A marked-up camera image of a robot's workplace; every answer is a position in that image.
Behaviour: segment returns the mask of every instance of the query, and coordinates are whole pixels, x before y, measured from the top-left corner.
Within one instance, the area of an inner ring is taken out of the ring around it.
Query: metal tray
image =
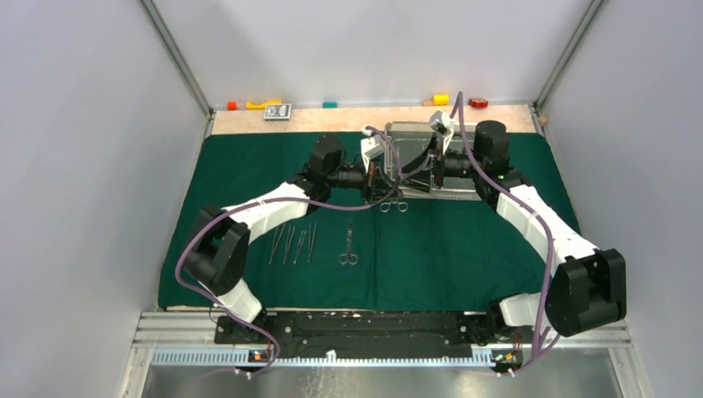
[[[464,123],[467,130],[469,144],[473,144],[473,135],[476,131],[475,123]],[[415,158],[427,147],[434,131],[429,124],[423,122],[389,122],[385,125],[385,133],[390,141],[398,147],[400,160],[403,164]],[[453,150],[463,150],[462,139],[455,136],[449,144]],[[390,153],[385,153],[385,173],[391,178],[395,178],[395,162]],[[420,192],[407,187],[401,187],[403,196],[409,199],[440,199],[451,201],[480,201],[481,198],[476,193],[473,181],[468,178],[447,177],[444,179],[444,187],[437,188],[431,182],[430,193]]]

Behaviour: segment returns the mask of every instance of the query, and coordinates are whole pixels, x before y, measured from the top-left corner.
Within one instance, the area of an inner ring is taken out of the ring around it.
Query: yellow block
[[[449,94],[435,94],[432,97],[432,104],[434,104],[434,106],[444,106],[448,103],[449,103]]]
[[[262,102],[261,104],[252,104],[249,101],[246,102],[246,108],[248,110],[264,110],[266,105],[277,105],[280,104],[280,99],[272,99],[271,101]]]

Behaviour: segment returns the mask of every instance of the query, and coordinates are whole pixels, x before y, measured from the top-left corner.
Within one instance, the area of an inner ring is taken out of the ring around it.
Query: gray wall
[[[701,396],[703,4],[609,2],[546,115],[584,233],[628,261],[655,396]]]
[[[157,0],[214,106],[539,94],[588,0]]]
[[[114,396],[204,118],[138,3],[0,5],[0,396]]]

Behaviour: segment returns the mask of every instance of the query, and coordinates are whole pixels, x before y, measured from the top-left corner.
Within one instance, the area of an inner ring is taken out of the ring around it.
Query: metal floor
[[[378,367],[281,367],[252,381],[204,366],[151,366],[143,398],[206,397],[508,397],[623,396],[606,348],[554,349],[536,367],[514,379],[472,374],[471,369]]]

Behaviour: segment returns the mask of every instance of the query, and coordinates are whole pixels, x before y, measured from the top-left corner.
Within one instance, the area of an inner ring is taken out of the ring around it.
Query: red block
[[[469,98],[468,104],[472,108],[481,109],[488,107],[488,100],[484,98]]]

